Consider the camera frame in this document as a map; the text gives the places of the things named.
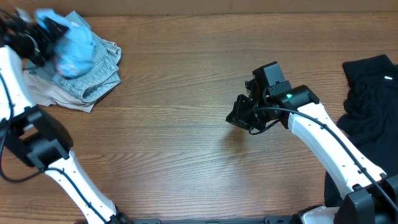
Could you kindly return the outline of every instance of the wire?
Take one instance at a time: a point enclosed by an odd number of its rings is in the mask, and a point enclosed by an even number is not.
[[[350,158],[354,161],[354,163],[358,166],[359,170],[370,180],[370,182],[372,182],[372,184],[378,189],[378,191],[380,191],[380,193],[382,194],[382,196],[387,200],[387,202],[391,205],[391,207],[395,210],[396,213],[398,213],[398,207],[395,204],[395,202],[390,198],[390,196],[388,196],[388,194],[379,186],[379,184],[373,179],[373,177],[368,173],[368,171],[366,170],[365,167],[363,167],[361,165],[361,163],[355,158],[355,156],[353,155],[353,153],[348,149],[348,147],[344,144],[344,142],[337,136],[337,134],[335,132],[333,132],[328,126],[327,124],[324,124],[322,122],[320,122],[319,120],[305,114],[305,113],[301,113],[298,111],[294,111],[294,110],[289,110],[289,109],[285,109],[285,108],[273,108],[273,107],[259,107],[259,108],[253,108],[251,111],[267,111],[267,110],[277,110],[277,111],[285,111],[285,112],[289,112],[292,114],[297,114],[300,115],[304,118],[309,119],[310,121],[313,121],[315,123],[317,123],[319,126],[323,127],[325,130],[327,130],[339,143],[340,145],[343,147],[343,149],[347,152],[347,154],[350,156]]]
[[[256,132],[256,133],[252,133],[252,132],[251,132],[251,131],[253,130],[253,127],[251,127],[251,129],[249,129],[249,134],[251,134],[251,135],[258,135],[258,134],[264,133],[264,132],[266,132],[268,129],[270,129],[271,127],[273,127],[273,125],[277,124],[279,121],[280,121],[279,119],[275,120],[274,122],[272,122],[271,124],[269,124],[268,126],[266,126],[266,128],[264,128],[263,130],[261,130],[261,131],[259,131],[259,132]]]
[[[254,85],[252,84],[250,87],[249,100],[253,100],[253,90],[254,90]]]
[[[89,201],[87,201],[87,199],[86,199],[86,198],[83,196],[83,194],[80,192],[80,190],[79,190],[79,188],[76,186],[76,184],[71,180],[71,178],[70,178],[63,170],[60,170],[60,169],[57,169],[57,168],[46,168],[46,169],[40,170],[40,171],[38,171],[38,172],[36,172],[36,173],[34,173],[34,174],[28,176],[28,177],[25,177],[25,178],[19,179],[19,180],[10,179],[9,177],[7,177],[7,176],[4,174],[4,172],[3,172],[3,170],[2,170],[2,167],[1,167],[2,152],[3,152],[3,150],[4,150],[4,145],[6,144],[6,137],[7,137],[7,134],[8,134],[8,132],[9,132],[9,130],[10,130],[10,127],[11,127],[11,119],[14,117],[14,105],[12,104],[11,96],[10,96],[10,93],[9,93],[9,91],[8,91],[7,84],[6,84],[6,82],[4,81],[4,79],[3,79],[1,73],[0,73],[0,79],[1,79],[2,85],[3,85],[3,87],[4,87],[4,90],[5,90],[5,92],[6,92],[7,100],[8,100],[8,105],[9,105],[9,107],[10,107],[10,116],[9,116],[8,121],[7,121],[6,131],[4,132],[4,136],[2,137],[1,143],[0,143],[0,176],[1,176],[4,180],[6,180],[6,181],[8,181],[8,182],[12,182],[12,183],[21,183],[21,182],[30,180],[30,179],[32,179],[33,177],[36,177],[36,176],[38,176],[38,175],[44,173],[45,171],[48,171],[48,170],[55,170],[55,171],[59,172],[61,175],[65,176],[65,178],[69,181],[69,183],[72,185],[72,187],[76,190],[76,193],[77,193],[77,194],[80,196],[80,198],[86,203],[87,207],[90,208],[90,209],[92,209],[92,211],[93,211],[104,223],[107,223],[107,221],[105,220],[105,218],[102,217],[102,215],[91,205],[91,203],[89,203]]]

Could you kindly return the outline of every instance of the wooden table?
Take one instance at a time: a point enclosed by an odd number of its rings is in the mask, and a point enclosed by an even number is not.
[[[46,110],[67,127],[98,188],[132,218],[258,218],[323,203],[325,170],[289,130],[250,136],[225,122],[244,81],[276,60],[337,121],[348,91],[343,62],[380,54],[398,62],[398,13],[87,21],[122,48],[122,82],[90,114]],[[34,171],[8,151],[3,164],[13,177]],[[42,175],[0,180],[0,217],[73,223],[83,215]]]

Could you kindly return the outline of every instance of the light blue denim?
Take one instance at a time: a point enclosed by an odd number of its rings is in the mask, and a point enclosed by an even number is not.
[[[66,19],[79,26],[90,28],[90,25],[75,11]],[[65,78],[56,72],[53,62],[47,62],[42,68],[29,70],[29,73],[53,82],[84,103],[98,100],[120,83],[117,63],[121,58],[121,49],[114,42],[103,40],[94,33],[93,39],[95,42],[93,68],[87,74],[78,78]]]

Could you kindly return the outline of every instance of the blue plastic bag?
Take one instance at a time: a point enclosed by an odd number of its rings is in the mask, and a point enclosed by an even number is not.
[[[52,9],[38,9],[35,11],[35,17],[43,28],[46,28],[43,23],[46,17],[69,28],[54,48],[57,73],[63,77],[76,78],[93,67],[95,42],[89,28],[72,24]]]

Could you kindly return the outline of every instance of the clothing pile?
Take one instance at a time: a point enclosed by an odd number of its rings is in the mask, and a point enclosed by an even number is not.
[[[91,31],[90,25],[75,11],[68,16],[53,10],[36,12],[70,30],[55,47],[56,57],[43,67],[28,62],[24,78],[37,104],[61,105],[91,112],[95,103],[120,83],[118,63],[121,49]]]
[[[386,55],[345,62],[343,68],[351,87],[344,102],[347,114],[337,126],[349,140],[388,176],[398,174],[398,66]],[[343,202],[326,173],[325,205]]]

